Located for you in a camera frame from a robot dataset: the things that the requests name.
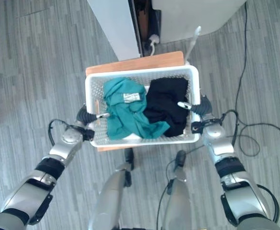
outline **clothing label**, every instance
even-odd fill
[[[124,93],[123,98],[124,98],[125,103],[141,101],[140,94],[137,92],[136,93]]]

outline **white appliance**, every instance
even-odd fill
[[[87,0],[119,61],[139,58],[128,0]]]
[[[246,0],[152,0],[161,10],[160,42],[191,38],[200,25],[201,35],[221,28]]]

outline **wooden board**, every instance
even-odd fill
[[[113,71],[125,71],[125,70],[136,70],[136,69],[152,69],[161,67],[172,67],[184,65],[184,55],[181,51],[159,54],[149,57],[142,57],[127,61],[118,61],[98,66],[91,66],[86,69],[86,76],[91,73],[105,73]],[[100,151],[110,151],[131,148],[129,147],[104,147],[97,148]]]

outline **robot leg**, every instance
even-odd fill
[[[170,181],[167,193],[170,195],[165,211],[162,230],[190,230],[191,205],[183,170],[186,153],[179,151],[175,160],[175,179]]]
[[[133,151],[125,150],[126,162],[120,165],[105,183],[89,221],[89,230],[118,229],[123,188],[131,186]]]

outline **black garment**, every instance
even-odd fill
[[[164,135],[173,137],[183,134],[189,111],[177,105],[186,102],[188,81],[184,78],[160,78],[151,81],[146,95],[144,115],[150,123],[166,121],[170,128]]]

